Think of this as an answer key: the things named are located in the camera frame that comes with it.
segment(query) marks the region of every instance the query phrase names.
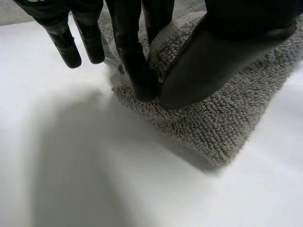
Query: gray fabric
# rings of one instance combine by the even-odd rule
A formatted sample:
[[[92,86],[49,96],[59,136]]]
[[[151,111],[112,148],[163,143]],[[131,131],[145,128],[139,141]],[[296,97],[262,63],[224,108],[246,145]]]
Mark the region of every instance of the gray fabric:
[[[189,13],[197,10],[192,6],[188,4],[187,13],[174,17],[173,22],[160,32],[152,42],[150,52],[144,27],[139,32],[146,56],[149,52],[150,67],[159,78],[205,14],[205,11]],[[106,11],[100,18],[100,25],[110,50],[117,56]],[[300,17],[296,33],[287,42],[246,67],[208,99],[183,110],[165,111],[157,100],[151,103],[137,101],[126,75],[114,78],[113,91],[124,106],[152,122],[165,136],[198,152],[214,166],[224,166],[235,158],[274,94],[302,58],[303,18]]]
[[[0,0],[0,25],[17,24],[33,20],[12,0]]]

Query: black robotic finger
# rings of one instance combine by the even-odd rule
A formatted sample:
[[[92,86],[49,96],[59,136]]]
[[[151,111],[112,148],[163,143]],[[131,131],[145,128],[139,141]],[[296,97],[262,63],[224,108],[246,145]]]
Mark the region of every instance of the black robotic finger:
[[[208,98],[258,57],[285,42],[295,30],[293,22],[262,34],[227,39],[218,35],[213,19],[206,14],[166,72],[158,95],[161,105],[174,110]]]
[[[148,41],[172,20],[175,0],[142,0]]]
[[[103,8],[103,0],[74,0],[72,13],[80,32],[89,60],[93,64],[104,61],[101,31],[98,18]]]
[[[132,82],[136,98],[149,102],[156,97],[158,80],[148,68],[139,43],[141,0],[107,0],[117,52]]]
[[[68,26],[68,13],[71,10],[69,0],[27,1],[14,0],[27,14],[42,25],[59,54],[70,68],[81,65],[81,57]]]
[[[79,67],[82,61],[67,24],[67,19],[68,18],[53,26],[45,27],[45,29],[57,47],[65,64],[71,69],[74,69]]]

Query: gray towel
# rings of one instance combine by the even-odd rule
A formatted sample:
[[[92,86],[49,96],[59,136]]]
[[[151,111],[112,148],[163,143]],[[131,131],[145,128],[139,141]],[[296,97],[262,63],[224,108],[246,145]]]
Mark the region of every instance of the gray towel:
[[[162,78],[182,44],[205,14],[205,6],[193,7],[194,0],[182,1],[185,14],[175,16],[149,47],[141,23],[140,41],[150,68]],[[109,14],[104,10],[100,27],[117,57]],[[282,87],[296,64],[303,58],[303,18],[296,33],[283,45],[246,67],[208,99],[183,110],[165,111],[157,100],[141,103],[135,99],[126,75],[114,78],[113,91],[118,100],[133,110],[165,136],[198,152],[214,166],[230,163],[250,136],[274,94]]]

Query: white table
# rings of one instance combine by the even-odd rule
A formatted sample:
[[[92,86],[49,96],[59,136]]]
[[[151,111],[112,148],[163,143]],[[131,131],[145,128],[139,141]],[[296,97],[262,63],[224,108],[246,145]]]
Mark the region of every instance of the white table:
[[[1,227],[303,226],[303,65],[215,171],[117,102],[70,21],[74,70],[36,23],[0,27]]]

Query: black mechanical finger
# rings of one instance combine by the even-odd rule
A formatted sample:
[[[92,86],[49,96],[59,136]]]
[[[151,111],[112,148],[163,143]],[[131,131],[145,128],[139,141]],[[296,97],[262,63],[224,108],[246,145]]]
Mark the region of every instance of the black mechanical finger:
[[[174,4],[175,0],[142,0],[149,43],[171,22]]]
[[[93,64],[103,62],[105,55],[98,26],[103,0],[74,0],[71,8],[89,60]]]
[[[129,75],[138,100],[149,102],[156,97],[158,80],[151,73],[139,43],[140,0],[107,0],[112,19],[117,52]]]
[[[81,57],[68,26],[70,1],[14,1],[46,29],[68,67],[73,69],[81,65]]]
[[[258,57],[285,42],[295,23],[244,39],[226,39],[213,31],[206,14],[169,66],[159,101],[167,110],[200,102],[222,88]]]

